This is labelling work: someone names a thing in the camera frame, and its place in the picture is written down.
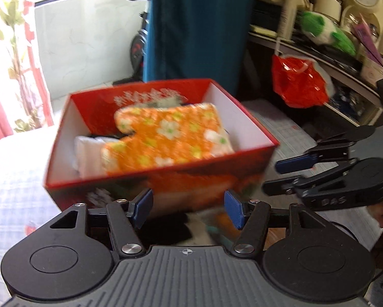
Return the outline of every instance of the pen holder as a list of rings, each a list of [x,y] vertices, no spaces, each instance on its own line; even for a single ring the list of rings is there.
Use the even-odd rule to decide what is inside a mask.
[[[314,11],[339,22],[341,16],[341,4],[336,0],[316,0]]]

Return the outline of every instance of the white container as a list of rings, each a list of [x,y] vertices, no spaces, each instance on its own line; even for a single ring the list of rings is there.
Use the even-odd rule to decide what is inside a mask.
[[[366,57],[360,76],[376,87],[376,82],[383,79],[383,67]]]
[[[284,0],[278,24],[278,37],[291,40],[296,19],[297,3],[298,0]]]
[[[341,4],[336,0],[316,0],[314,11],[337,22],[341,19]]]

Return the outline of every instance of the red plastic bag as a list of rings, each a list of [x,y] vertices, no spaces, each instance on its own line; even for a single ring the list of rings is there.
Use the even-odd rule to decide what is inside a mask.
[[[273,55],[272,81],[274,91],[293,108],[323,105],[329,100],[327,83],[332,86],[329,75],[316,61],[293,56]]]

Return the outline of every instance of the orange floral cloth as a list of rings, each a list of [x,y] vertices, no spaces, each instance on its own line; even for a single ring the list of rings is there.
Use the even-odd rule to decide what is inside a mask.
[[[114,116],[117,128],[133,136],[102,149],[108,174],[182,164],[233,153],[213,104],[173,108],[127,107]]]

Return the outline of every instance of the ribbed gray surface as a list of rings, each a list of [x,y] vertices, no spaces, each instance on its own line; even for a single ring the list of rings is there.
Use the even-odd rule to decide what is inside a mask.
[[[316,306],[287,297],[262,277],[251,260],[228,256],[222,247],[153,247],[140,259],[121,261],[110,279],[94,292],[45,307],[294,307]],[[38,307],[14,298],[5,307]],[[336,307],[366,307],[362,299]]]

